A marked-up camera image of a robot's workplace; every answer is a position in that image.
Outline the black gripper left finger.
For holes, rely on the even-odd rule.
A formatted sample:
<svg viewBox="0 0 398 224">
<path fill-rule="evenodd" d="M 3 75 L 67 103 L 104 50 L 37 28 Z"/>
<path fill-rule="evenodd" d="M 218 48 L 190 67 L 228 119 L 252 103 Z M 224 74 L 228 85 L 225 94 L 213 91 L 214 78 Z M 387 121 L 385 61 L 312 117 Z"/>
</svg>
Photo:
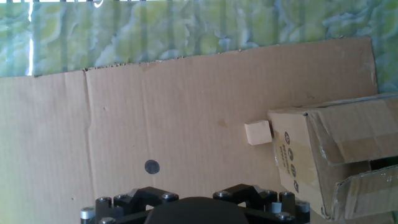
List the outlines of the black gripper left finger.
<svg viewBox="0 0 398 224">
<path fill-rule="evenodd" d="M 80 210 L 80 223 L 116 223 L 120 218 L 145 212 L 148 205 L 156 207 L 178 199 L 178 194 L 155 187 L 132 189 L 114 197 L 103 196 L 97 198 L 93 206 Z"/>
</svg>

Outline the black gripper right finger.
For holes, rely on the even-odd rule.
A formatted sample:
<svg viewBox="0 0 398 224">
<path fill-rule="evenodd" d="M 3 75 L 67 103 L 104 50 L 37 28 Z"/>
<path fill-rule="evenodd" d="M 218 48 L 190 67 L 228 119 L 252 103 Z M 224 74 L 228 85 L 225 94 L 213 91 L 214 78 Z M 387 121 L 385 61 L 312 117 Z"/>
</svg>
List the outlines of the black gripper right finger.
<svg viewBox="0 0 398 224">
<path fill-rule="evenodd" d="M 213 193 L 215 200 L 239 205 L 249 223 L 310 224 L 310 204 L 289 191 L 276 192 L 257 185 L 238 184 Z"/>
</svg>

